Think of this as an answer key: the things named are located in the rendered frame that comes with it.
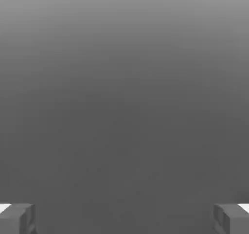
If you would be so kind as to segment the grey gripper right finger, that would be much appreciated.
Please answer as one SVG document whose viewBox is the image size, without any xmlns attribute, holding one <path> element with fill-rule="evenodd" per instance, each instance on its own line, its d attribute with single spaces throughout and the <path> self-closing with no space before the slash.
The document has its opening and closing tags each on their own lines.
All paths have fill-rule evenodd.
<svg viewBox="0 0 249 234">
<path fill-rule="evenodd" d="M 249 234 L 249 203 L 215 204 L 213 228 L 217 234 Z"/>
</svg>

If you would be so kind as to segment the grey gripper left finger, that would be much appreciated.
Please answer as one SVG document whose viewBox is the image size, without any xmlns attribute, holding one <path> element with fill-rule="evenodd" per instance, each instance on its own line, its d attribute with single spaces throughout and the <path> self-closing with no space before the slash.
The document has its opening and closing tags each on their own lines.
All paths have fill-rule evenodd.
<svg viewBox="0 0 249 234">
<path fill-rule="evenodd" d="M 37 234 L 36 206 L 0 203 L 0 234 Z"/>
</svg>

